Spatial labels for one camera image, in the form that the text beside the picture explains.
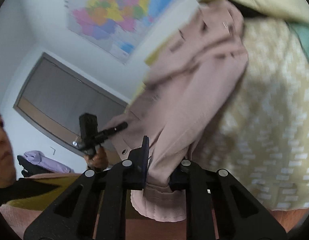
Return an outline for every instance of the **mouth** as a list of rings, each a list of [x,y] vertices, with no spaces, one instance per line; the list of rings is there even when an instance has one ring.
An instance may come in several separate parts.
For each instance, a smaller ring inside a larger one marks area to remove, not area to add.
[[[4,160],[5,158],[7,158],[7,157],[12,157],[12,153],[11,152],[9,152],[9,151],[6,151],[6,152],[4,152],[4,154],[2,155],[2,157],[1,157],[1,160]]]

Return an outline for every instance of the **map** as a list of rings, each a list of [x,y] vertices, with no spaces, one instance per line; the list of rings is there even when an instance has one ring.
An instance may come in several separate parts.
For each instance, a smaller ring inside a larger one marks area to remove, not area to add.
[[[68,28],[126,63],[174,0],[67,0]]]

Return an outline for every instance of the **human hand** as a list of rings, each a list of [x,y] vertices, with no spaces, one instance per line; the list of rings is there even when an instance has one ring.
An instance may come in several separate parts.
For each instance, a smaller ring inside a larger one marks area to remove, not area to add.
[[[97,150],[96,155],[92,159],[90,159],[91,157],[89,155],[85,155],[84,158],[89,167],[104,170],[109,165],[108,157],[103,147]]]

